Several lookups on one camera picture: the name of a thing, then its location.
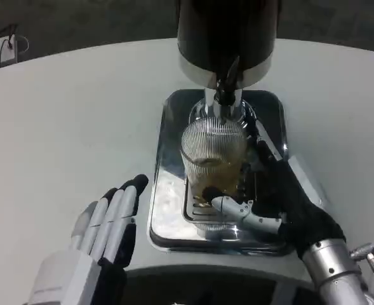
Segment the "gloved hand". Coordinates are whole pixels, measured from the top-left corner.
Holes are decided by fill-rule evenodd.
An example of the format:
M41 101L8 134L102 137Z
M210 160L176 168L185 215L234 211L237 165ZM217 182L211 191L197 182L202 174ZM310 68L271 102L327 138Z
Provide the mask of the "gloved hand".
M281 225L279 234L295 247L300 259L319 241L346 240L335 220L310 201L287 161L271 163L268 168L278 189L281 209L286 213L286 222Z

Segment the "stainless steel tray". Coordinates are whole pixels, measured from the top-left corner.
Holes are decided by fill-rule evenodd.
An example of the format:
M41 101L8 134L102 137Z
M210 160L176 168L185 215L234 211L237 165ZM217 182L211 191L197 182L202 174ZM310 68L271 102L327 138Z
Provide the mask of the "stainless steel tray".
M189 123L190 110L203 97L203 90L179 90L164 105L149 219L151 240L172 251L287 254L291 249L275 236L241 229L233 221L220 218L212 208L195 207L189 200L180 138ZM284 154L286 133L280 101L266 91L244 91L243 99L254 108Z

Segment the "glass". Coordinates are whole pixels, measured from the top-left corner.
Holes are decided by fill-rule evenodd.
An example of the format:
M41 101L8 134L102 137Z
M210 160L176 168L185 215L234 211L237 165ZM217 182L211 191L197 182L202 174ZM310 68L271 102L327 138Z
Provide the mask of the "glass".
M181 156L194 199L205 203L207 186L233 194L245 154L246 134L238 123L204 118L190 124L182 134Z

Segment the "robotic hand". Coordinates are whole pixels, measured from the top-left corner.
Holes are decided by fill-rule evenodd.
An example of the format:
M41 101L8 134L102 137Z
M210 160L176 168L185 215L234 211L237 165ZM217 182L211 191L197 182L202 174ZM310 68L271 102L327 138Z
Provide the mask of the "robotic hand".
M293 245L327 304L374 304L356 264L367 259L374 271L374 246L367 244L350 252L341 227L326 212L326 200L299 160L295 156L284 160L259 120L249 121L248 128L261 162L276 183L281 218L255 215L251 200L238 203L214 187L207 187L203 198L240 225L278 234Z
M69 249L41 264L28 305L119 304L126 285L123 268L135 247L133 217L148 181L138 175L88 206L74 226Z

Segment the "white table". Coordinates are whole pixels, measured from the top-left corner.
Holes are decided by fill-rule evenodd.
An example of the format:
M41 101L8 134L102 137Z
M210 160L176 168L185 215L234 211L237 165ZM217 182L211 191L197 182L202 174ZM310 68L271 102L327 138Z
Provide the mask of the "white table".
M174 39L112 44L0 69L0 304L27 300L40 262L67 246L89 202L138 173L152 180L162 105L182 88L198 87L179 69ZM283 101L291 150L325 188L349 246L374 242L374 53L278 40L272 69L255 88ZM140 199L130 274L226 264L310 285L295 254L157 250L146 233L150 189Z

